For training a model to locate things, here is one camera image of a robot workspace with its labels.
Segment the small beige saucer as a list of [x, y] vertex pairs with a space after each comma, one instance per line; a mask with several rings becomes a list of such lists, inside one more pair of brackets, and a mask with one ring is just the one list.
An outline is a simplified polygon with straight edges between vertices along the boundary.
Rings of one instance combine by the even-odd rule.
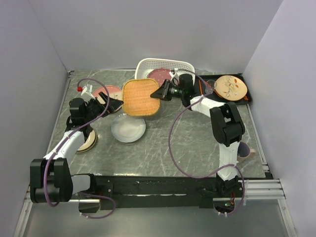
[[85, 143], [77, 149], [77, 152], [82, 153], [90, 150], [96, 144], [97, 139], [97, 133], [92, 130]]

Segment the white scalloped bowl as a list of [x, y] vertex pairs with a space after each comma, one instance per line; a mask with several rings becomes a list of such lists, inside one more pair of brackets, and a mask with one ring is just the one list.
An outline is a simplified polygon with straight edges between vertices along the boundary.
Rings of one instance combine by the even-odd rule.
[[117, 116], [111, 125], [113, 136], [120, 142], [132, 143], [139, 140], [146, 131], [143, 118], [132, 117], [127, 114]]

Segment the orange woven tray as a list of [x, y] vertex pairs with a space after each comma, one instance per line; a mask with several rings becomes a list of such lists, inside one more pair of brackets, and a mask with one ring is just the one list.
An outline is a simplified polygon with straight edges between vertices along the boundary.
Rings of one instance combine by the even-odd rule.
[[134, 117], [152, 116], [159, 111], [160, 100], [151, 98], [159, 89], [154, 79], [131, 79], [122, 87], [123, 111]]

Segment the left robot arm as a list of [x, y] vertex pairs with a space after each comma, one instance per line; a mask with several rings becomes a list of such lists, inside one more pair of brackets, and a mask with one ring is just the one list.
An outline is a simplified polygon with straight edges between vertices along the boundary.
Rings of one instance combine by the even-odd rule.
[[93, 97], [89, 101], [75, 98], [69, 102], [70, 115], [62, 140], [50, 153], [30, 164], [30, 197], [33, 203], [47, 202], [56, 206], [59, 202], [68, 202], [72, 195], [81, 192], [86, 198], [98, 193], [97, 184], [92, 175], [83, 174], [77, 181], [70, 173], [68, 162], [77, 150], [88, 140], [92, 127], [90, 124], [99, 118], [114, 113], [123, 105], [122, 100], [99, 93], [103, 99]]

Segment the cream plate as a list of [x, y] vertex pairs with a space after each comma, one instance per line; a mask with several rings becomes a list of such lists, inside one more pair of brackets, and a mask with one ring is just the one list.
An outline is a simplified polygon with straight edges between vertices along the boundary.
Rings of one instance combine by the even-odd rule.
[[[122, 90], [119, 87], [114, 86], [114, 85], [106, 85], [106, 89], [109, 92], [110, 98], [122, 100]], [[101, 104], [105, 104], [106, 102], [104, 101], [104, 99], [102, 99], [99, 96], [100, 92], [103, 92], [105, 94], [105, 97], [107, 97], [107, 93], [106, 93], [106, 90], [104, 89], [104, 87], [100, 87], [100, 88], [94, 90], [92, 95], [94, 97], [96, 97]]]

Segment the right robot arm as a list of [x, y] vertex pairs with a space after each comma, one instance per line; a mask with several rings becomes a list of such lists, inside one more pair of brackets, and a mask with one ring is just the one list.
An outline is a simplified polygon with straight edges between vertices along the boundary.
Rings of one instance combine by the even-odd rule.
[[216, 183], [210, 191], [218, 197], [227, 197], [242, 190], [238, 182], [241, 173], [237, 168], [237, 151], [245, 127], [235, 103], [222, 103], [208, 98], [215, 91], [216, 83], [203, 79], [200, 82], [205, 86], [205, 93], [198, 95], [192, 74], [181, 74], [177, 83], [166, 79], [150, 97], [162, 101], [179, 98], [185, 110], [210, 118], [213, 136], [219, 144], [219, 168], [214, 171]]

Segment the pink polka dot plate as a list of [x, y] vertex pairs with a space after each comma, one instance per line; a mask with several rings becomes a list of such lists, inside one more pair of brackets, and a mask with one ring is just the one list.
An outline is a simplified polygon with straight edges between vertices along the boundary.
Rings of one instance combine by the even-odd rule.
[[154, 79], [159, 84], [159, 86], [161, 86], [166, 79], [171, 79], [170, 72], [170, 69], [165, 68], [154, 69], [148, 74], [147, 78]]

